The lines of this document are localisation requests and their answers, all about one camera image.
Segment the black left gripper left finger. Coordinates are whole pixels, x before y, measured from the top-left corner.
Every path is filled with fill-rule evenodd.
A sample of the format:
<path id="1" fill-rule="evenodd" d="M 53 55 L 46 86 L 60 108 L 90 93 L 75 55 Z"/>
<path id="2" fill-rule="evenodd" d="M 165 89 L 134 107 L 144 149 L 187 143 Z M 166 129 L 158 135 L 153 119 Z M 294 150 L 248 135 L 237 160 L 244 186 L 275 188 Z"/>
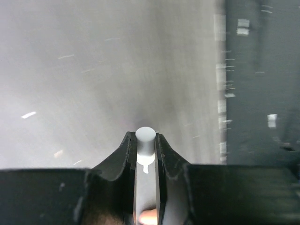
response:
<path id="1" fill-rule="evenodd" d="M 109 157 L 87 169 L 0 172 L 3 225 L 131 225 L 137 139 L 127 132 Z"/>

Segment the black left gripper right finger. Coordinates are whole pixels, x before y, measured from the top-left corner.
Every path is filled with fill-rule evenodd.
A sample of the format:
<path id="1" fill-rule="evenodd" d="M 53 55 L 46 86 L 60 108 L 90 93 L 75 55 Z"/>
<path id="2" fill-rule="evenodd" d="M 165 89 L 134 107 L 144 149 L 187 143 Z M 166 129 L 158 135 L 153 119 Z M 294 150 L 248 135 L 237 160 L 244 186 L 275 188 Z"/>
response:
<path id="1" fill-rule="evenodd" d="M 155 138 L 160 225 L 297 225 L 300 185 L 282 167 L 191 164 Z"/>

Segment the person's bare hand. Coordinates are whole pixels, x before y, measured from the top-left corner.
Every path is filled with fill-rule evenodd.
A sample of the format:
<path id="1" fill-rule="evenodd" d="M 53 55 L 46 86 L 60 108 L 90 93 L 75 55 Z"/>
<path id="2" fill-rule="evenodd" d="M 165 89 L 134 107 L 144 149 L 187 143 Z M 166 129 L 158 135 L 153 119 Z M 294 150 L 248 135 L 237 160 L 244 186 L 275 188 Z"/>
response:
<path id="1" fill-rule="evenodd" d="M 140 214 L 138 222 L 142 225 L 157 225 L 157 209 L 144 210 Z"/>

